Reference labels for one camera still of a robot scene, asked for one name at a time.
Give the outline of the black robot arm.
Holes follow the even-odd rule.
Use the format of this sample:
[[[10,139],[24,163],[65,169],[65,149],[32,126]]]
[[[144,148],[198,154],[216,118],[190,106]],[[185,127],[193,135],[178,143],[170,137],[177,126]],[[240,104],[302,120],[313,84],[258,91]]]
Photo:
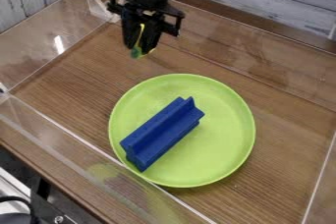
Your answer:
[[[154,50],[162,33],[180,34],[185,14],[168,0],[110,0],[108,11],[121,18],[124,44],[133,59]]]

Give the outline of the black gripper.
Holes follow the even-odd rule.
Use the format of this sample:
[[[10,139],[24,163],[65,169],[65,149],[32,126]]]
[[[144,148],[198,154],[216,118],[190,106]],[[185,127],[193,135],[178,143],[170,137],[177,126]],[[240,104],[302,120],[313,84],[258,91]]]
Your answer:
[[[157,45],[161,31],[173,36],[177,36],[180,34],[180,27],[182,19],[185,18],[185,14],[168,2],[153,7],[137,3],[134,0],[125,0],[125,2],[130,4],[134,10],[125,7],[124,4],[118,4],[117,0],[110,0],[108,3],[108,11],[113,14],[121,15],[124,44],[128,49],[132,49],[134,47],[138,39],[138,17],[141,17],[144,20],[150,19],[152,16],[149,15],[149,13],[152,13],[153,15],[166,15],[176,19],[174,24],[169,24],[165,21],[160,23],[157,20],[150,20],[145,23],[141,34],[141,53],[148,54]]]

